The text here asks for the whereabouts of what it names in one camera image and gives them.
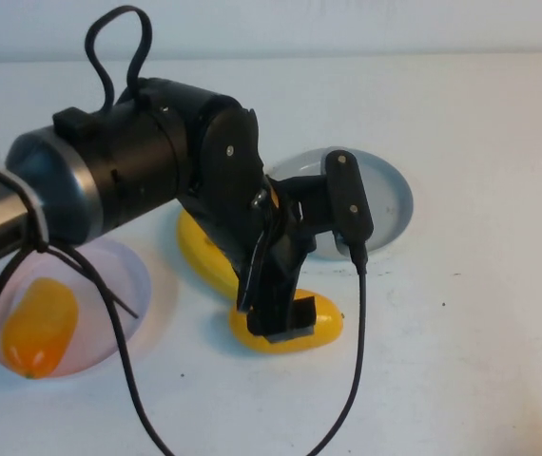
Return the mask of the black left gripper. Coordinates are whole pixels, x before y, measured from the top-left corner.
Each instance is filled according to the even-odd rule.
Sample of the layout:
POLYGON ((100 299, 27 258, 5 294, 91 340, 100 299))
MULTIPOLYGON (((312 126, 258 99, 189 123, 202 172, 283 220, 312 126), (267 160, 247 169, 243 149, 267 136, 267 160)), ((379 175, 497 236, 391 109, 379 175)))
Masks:
POLYGON ((248 312, 251 334, 275 344, 314 333, 315 298, 295 298, 313 241, 299 233, 293 200, 278 181, 212 178, 180 195, 179 202, 184 260, 239 312, 248 312))

